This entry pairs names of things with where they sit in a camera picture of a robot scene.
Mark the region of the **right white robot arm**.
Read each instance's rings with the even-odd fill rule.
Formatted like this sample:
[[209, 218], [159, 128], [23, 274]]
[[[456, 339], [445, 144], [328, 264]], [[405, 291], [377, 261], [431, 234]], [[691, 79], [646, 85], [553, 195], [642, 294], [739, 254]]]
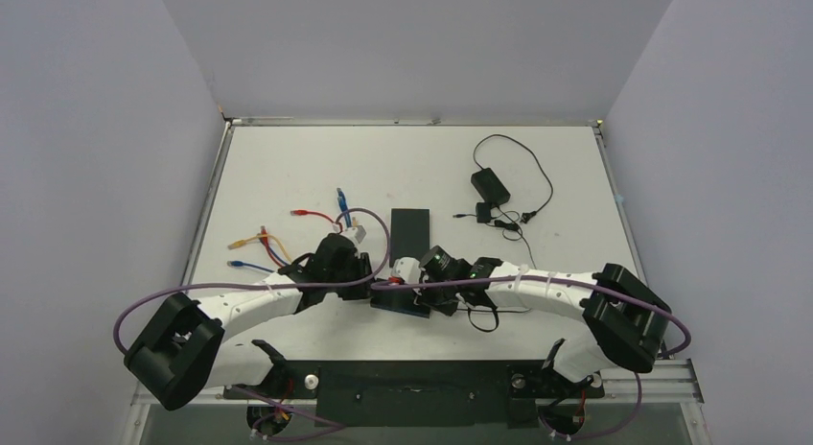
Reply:
[[583, 334], [553, 344], [540, 370], [554, 394], [605, 368], [651, 372], [671, 312], [631, 271], [611, 263], [598, 272], [552, 272], [489, 257], [470, 264], [435, 246], [421, 259], [396, 260], [392, 274], [413, 285], [419, 303], [446, 314], [523, 308], [584, 324]]

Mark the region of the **black power adapter with cord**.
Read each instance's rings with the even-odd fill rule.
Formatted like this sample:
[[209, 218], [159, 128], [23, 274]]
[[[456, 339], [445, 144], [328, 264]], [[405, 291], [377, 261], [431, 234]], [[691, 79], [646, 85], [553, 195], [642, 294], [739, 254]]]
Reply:
[[[470, 182], [474, 187], [475, 191], [477, 192], [477, 194], [480, 196], [480, 202], [489, 202], [491, 204], [499, 206], [502, 210], [504, 210], [502, 206], [511, 200], [510, 191], [497, 176], [496, 172], [491, 167], [487, 167], [484, 164], [482, 164], [477, 157], [479, 149], [486, 142], [494, 139], [507, 140], [508, 142], [518, 146], [523, 151], [527, 152], [531, 159], [533, 160], [536, 169], [539, 171], [543, 181], [546, 184], [547, 195], [545, 199], [536, 208], [524, 212], [537, 210], [538, 211], [538, 214], [536, 215], [537, 217], [552, 202], [553, 196], [555, 194], [555, 186], [553, 185], [550, 176], [547, 174], [547, 171], [543, 167], [542, 162], [540, 161], [538, 155], [521, 141], [502, 133], [492, 133], [483, 137], [474, 145], [472, 149], [471, 157], [474, 164], [476, 165], [476, 171], [471, 174]], [[531, 265], [536, 267], [537, 264], [534, 257], [533, 247], [531, 246], [530, 242], [528, 241], [523, 231], [523, 228], [530, 222], [522, 224], [521, 225], [522, 230], [519, 233], [509, 232], [507, 230], [499, 228], [497, 229], [500, 230], [501, 236], [503, 237], [504, 240], [514, 243], [521, 242], [525, 246], [528, 259], [530, 260]]]

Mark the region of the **black network switch small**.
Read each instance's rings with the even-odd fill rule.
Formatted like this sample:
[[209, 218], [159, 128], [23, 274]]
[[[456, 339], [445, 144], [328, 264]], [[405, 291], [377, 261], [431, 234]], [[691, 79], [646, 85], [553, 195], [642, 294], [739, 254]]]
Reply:
[[430, 308], [415, 301], [417, 295], [413, 290], [389, 290], [404, 284], [403, 279], [396, 277], [375, 282], [371, 288], [370, 306], [402, 315], [429, 318]]

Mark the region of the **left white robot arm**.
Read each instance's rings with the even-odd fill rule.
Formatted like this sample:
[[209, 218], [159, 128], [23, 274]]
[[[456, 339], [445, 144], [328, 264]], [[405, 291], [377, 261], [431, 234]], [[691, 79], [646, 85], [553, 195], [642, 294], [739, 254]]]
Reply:
[[300, 314], [329, 293], [367, 298], [373, 271], [368, 254], [359, 250], [363, 238], [360, 227], [332, 233], [304, 259], [232, 292], [199, 298], [183, 291], [163, 294], [125, 350], [125, 368], [166, 410], [220, 386], [251, 386], [264, 397], [279, 394], [286, 383], [284, 357], [263, 340], [236, 337], [273, 318]]

